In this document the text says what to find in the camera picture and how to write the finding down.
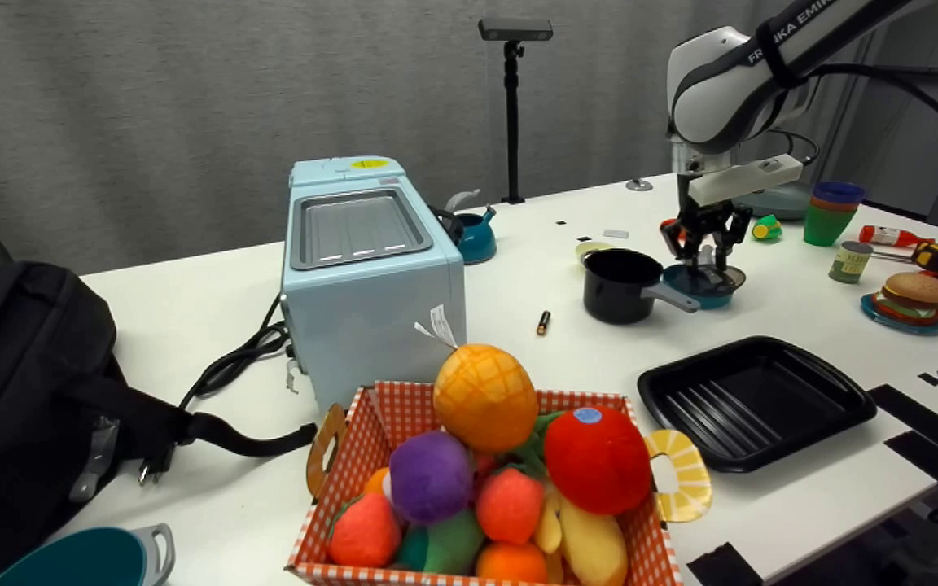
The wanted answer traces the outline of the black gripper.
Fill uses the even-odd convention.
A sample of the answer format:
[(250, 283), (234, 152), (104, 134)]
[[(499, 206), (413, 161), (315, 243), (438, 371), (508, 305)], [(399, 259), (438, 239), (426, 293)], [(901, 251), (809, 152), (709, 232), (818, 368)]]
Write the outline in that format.
[[(682, 259), (697, 259), (700, 248), (707, 241), (707, 232), (721, 232), (727, 218), (733, 214), (733, 201), (747, 196), (749, 185), (733, 175), (682, 175), (677, 178), (677, 243), (682, 243)], [(741, 229), (727, 229), (717, 239), (717, 269), (727, 269), (727, 259), (733, 248), (742, 241)]]

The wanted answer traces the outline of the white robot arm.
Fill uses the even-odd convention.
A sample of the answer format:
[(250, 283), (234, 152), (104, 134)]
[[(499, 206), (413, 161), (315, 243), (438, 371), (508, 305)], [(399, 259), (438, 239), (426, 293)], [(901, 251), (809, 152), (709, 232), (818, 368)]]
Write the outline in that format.
[(733, 152), (793, 121), (825, 76), (900, 87), (938, 113), (938, 99), (918, 87), (914, 67), (832, 61), (856, 37), (923, 4), (930, 0), (793, 0), (753, 32), (721, 26), (671, 48), (669, 141), (682, 213), (662, 236), (682, 263), (723, 272), (747, 236), (741, 199), (800, 175), (793, 152), (753, 164), (736, 164)]

